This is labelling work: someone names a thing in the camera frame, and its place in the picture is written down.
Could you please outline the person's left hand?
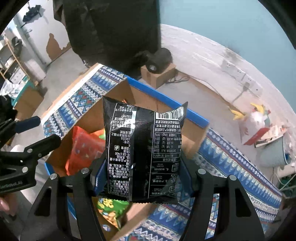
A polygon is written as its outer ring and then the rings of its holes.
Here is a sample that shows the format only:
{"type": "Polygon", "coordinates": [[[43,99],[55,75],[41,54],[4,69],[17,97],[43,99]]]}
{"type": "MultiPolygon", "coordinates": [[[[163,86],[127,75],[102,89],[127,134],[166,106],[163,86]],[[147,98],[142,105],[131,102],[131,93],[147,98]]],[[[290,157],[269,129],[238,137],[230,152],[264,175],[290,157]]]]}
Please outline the person's left hand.
{"type": "Polygon", "coordinates": [[[5,212],[7,215],[15,216],[18,209],[16,195],[14,193],[8,193],[4,196],[1,196],[0,206],[1,211],[5,212]]]}

